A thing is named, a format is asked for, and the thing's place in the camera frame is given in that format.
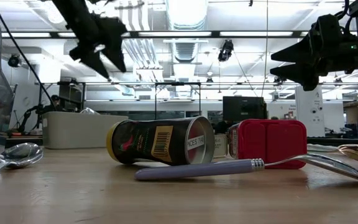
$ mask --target computer monitor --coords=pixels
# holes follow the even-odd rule
[[[238,122],[245,119],[267,119],[267,110],[264,98],[249,96],[224,96],[223,120]]]

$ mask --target black can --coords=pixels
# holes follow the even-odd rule
[[[126,120],[106,139],[109,155],[123,164],[151,160],[168,165],[210,163],[214,131],[203,116],[156,121]]]

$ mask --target spoon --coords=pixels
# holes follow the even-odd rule
[[[294,156],[289,159],[270,164],[265,164],[262,159],[240,159],[235,161],[215,162],[211,164],[145,168],[138,170],[135,173],[135,178],[137,180],[159,180],[209,175],[244,174],[264,170],[265,166],[274,166],[294,160],[303,161],[305,163],[358,180],[358,170],[356,168],[336,159],[317,154]]]
[[[358,144],[344,144],[338,147],[308,144],[308,151],[341,153],[351,159],[358,161]]]
[[[23,168],[38,162],[44,156],[43,149],[34,143],[22,143],[5,149],[0,154],[0,170],[4,167]]]

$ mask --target red container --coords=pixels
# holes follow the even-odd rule
[[[229,153],[235,159],[282,161],[307,153],[306,128],[295,120],[248,119],[229,130]],[[269,169],[299,169],[301,161],[290,161]]]

